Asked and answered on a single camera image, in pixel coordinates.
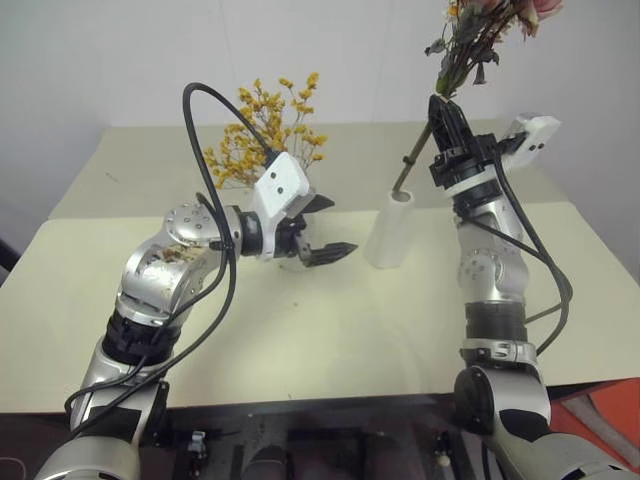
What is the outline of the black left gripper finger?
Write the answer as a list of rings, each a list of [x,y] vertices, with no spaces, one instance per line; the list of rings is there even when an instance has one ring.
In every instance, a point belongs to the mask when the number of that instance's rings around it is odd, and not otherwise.
[[[305,214],[316,213],[335,205],[335,202],[322,194],[297,197],[291,205],[291,218],[297,219]]]
[[[353,253],[358,246],[348,242],[326,244],[314,249],[309,244],[298,248],[298,256],[306,268],[329,265]]]

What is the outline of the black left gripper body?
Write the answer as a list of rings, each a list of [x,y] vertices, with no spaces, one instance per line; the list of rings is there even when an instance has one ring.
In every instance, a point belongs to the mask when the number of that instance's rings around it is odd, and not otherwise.
[[[285,217],[275,232],[274,257],[308,259],[309,243],[304,236],[306,228],[307,223],[302,214],[293,218]]]

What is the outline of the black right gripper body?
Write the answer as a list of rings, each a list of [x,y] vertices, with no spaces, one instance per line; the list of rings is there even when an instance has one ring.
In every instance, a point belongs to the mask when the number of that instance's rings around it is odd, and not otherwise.
[[[463,146],[454,146],[435,156],[429,167],[437,187],[444,189],[484,172],[499,158],[494,134],[471,137]]]

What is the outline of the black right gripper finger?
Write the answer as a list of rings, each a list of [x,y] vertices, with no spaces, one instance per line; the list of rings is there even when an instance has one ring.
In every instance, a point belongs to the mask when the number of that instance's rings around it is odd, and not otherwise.
[[[470,150],[474,136],[462,109],[456,103],[449,103],[448,113],[448,132],[451,147]]]
[[[449,150],[452,145],[447,126],[447,117],[447,101],[436,94],[431,95],[428,104],[428,121],[439,152]]]

